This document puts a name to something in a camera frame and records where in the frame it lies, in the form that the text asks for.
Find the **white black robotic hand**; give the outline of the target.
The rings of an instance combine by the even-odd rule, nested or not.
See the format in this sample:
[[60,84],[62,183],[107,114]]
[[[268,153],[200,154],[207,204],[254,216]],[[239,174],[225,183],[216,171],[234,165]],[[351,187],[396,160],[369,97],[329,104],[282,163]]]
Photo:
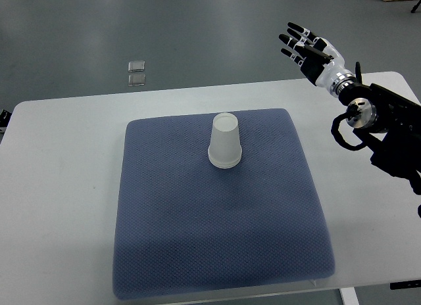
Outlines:
[[285,44],[281,53],[298,65],[311,84],[332,92],[340,81],[353,76],[336,48],[309,29],[289,22],[287,33],[279,39]]

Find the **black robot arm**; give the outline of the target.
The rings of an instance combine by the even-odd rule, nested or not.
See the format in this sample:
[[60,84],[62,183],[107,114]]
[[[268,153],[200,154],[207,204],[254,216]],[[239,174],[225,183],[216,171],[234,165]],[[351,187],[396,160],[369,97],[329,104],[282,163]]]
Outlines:
[[368,147],[373,166],[408,180],[419,195],[420,105],[380,85],[364,85],[359,62],[355,73],[334,89],[347,107],[332,122],[334,139],[350,151]]

